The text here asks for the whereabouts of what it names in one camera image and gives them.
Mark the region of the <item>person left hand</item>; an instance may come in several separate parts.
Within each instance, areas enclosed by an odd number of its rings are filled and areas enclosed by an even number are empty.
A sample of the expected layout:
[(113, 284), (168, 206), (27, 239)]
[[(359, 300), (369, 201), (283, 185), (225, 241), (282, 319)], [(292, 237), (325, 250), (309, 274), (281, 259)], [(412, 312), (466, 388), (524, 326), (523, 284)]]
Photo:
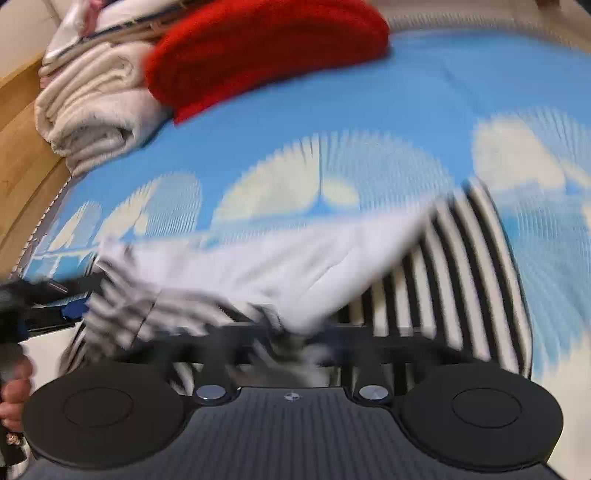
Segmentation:
[(15, 377), (1, 389), (1, 424), (11, 432), (21, 433), (22, 413), (32, 391), (34, 366), (26, 355), (21, 355), (14, 369)]

